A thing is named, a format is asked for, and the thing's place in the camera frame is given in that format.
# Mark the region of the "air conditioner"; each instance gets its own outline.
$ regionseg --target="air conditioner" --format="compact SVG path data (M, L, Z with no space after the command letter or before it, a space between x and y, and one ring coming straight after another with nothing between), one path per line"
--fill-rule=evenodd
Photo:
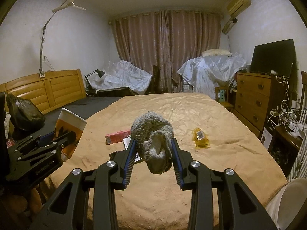
M251 0L231 0L227 6L228 14L231 18L236 18L241 12L251 5Z

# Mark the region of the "black tv screen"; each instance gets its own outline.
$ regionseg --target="black tv screen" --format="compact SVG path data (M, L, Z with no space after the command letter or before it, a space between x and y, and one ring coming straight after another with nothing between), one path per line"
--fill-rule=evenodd
M292 39L270 42L255 47L250 72L270 73L274 70L278 76L289 78L293 63L296 63L296 55Z

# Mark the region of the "wooden dresser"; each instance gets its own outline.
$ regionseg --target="wooden dresser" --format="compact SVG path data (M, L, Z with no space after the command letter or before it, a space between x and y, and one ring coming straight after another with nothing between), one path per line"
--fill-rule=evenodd
M270 111L281 107L285 84L279 83L275 76L257 73L238 73L237 82L233 113L259 138Z

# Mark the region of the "gray knitted glove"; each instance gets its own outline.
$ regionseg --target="gray knitted glove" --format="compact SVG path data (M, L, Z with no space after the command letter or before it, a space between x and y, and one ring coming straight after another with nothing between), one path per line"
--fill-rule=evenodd
M174 131L170 122L149 111L132 124L131 137L137 141L137 151L153 174L161 174L172 166L171 139Z

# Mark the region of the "black plastic bag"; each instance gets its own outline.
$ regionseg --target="black plastic bag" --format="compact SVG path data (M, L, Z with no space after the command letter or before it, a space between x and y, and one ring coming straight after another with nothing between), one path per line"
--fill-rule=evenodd
M15 128L36 131L44 126L46 118L31 100L7 94L7 106Z

